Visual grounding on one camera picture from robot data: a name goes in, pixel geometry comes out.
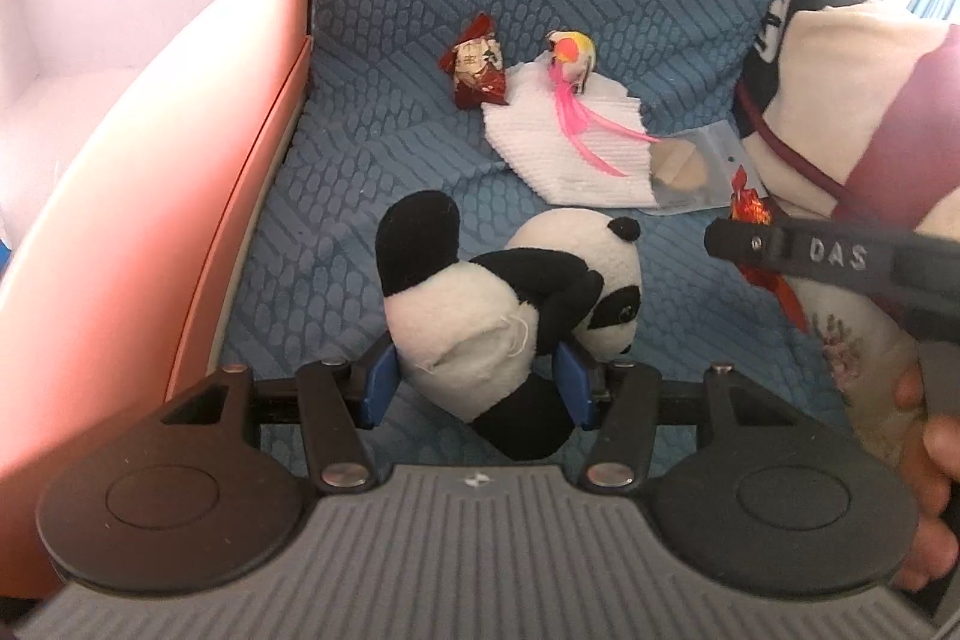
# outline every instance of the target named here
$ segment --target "panda leg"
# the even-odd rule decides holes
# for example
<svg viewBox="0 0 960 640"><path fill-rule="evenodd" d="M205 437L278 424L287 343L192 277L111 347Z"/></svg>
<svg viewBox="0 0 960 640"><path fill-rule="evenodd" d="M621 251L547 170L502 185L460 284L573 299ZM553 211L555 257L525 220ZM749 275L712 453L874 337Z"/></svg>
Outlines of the panda leg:
<svg viewBox="0 0 960 640"><path fill-rule="evenodd" d="M556 384L534 372L513 393L474 418L470 426L514 461L550 456L573 431Z"/></svg>
<svg viewBox="0 0 960 640"><path fill-rule="evenodd" d="M418 286L457 263L460 211L441 191L404 196L376 228L376 269L383 297Z"/></svg>

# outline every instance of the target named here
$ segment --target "white cloth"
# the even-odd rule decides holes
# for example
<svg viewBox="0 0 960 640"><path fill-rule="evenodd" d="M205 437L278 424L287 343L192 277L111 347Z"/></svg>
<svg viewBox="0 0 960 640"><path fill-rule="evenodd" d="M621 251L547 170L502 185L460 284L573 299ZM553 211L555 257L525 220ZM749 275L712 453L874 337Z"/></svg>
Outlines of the white cloth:
<svg viewBox="0 0 960 640"><path fill-rule="evenodd" d="M594 73L579 96L609 121L645 131L640 100L619 82ZM506 106L484 104L487 140L514 172L548 204L581 207L655 207L650 185L650 145L592 125L580 140L624 172L615 177L594 169L560 130L546 61L507 69Z"/></svg>

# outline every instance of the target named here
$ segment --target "finger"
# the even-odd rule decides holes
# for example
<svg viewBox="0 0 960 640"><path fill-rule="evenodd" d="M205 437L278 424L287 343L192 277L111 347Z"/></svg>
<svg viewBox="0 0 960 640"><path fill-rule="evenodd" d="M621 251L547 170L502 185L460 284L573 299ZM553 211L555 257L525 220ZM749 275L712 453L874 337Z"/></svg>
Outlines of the finger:
<svg viewBox="0 0 960 640"><path fill-rule="evenodd" d="M920 516L913 545L904 560L904 570L923 573L931 579L942 578L957 559L957 538L939 518Z"/></svg>
<svg viewBox="0 0 960 640"><path fill-rule="evenodd" d="M960 480L960 418L934 415L926 423L923 444L941 470L953 480Z"/></svg>
<svg viewBox="0 0 960 640"><path fill-rule="evenodd" d="M906 429L899 475L913 489L920 512L938 516L950 498L950 480L926 451L923 424L915 421Z"/></svg>
<svg viewBox="0 0 960 640"><path fill-rule="evenodd" d="M925 573L904 567L894 575L893 585L894 588L901 588L904 591L920 591L929 582L930 578Z"/></svg>
<svg viewBox="0 0 960 640"><path fill-rule="evenodd" d="M923 402L923 375L915 363L894 384L894 404L901 410L913 410Z"/></svg>

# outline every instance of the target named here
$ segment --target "clear plastic packet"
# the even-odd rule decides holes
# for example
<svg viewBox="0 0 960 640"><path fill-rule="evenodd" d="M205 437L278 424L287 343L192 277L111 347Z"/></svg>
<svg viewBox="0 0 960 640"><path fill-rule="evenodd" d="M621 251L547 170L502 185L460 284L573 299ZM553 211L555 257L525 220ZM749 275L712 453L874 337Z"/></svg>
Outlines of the clear plastic packet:
<svg viewBox="0 0 960 640"><path fill-rule="evenodd" d="M731 181L738 167L744 167L747 182L760 197L767 196L750 156L727 121L661 137L651 145L651 156L656 207L640 207L647 215L730 207Z"/></svg>

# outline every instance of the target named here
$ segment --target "bird figurine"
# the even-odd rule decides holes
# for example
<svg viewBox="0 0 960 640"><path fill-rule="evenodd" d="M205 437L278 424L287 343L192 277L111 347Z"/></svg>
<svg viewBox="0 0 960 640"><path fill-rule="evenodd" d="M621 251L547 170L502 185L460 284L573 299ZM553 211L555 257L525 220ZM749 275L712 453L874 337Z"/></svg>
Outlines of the bird figurine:
<svg viewBox="0 0 960 640"><path fill-rule="evenodd" d="M577 95L584 92L587 77L596 64L596 51L592 39L579 31L551 31L547 34L550 47L550 63L547 73L553 83L554 101L560 132L569 140L570 145L594 169L611 175L626 177L616 167L611 166L593 152L580 139L580 135L591 128L600 128L619 137L635 142L656 142L656 137L632 128L609 121L584 106Z"/></svg>
<svg viewBox="0 0 960 640"><path fill-rule="evenodd" d="M563 80L573 87L574 95L582 94L597 62L593 39L579 31L550 31L546 41L551 64L560 65Z"/></svg>

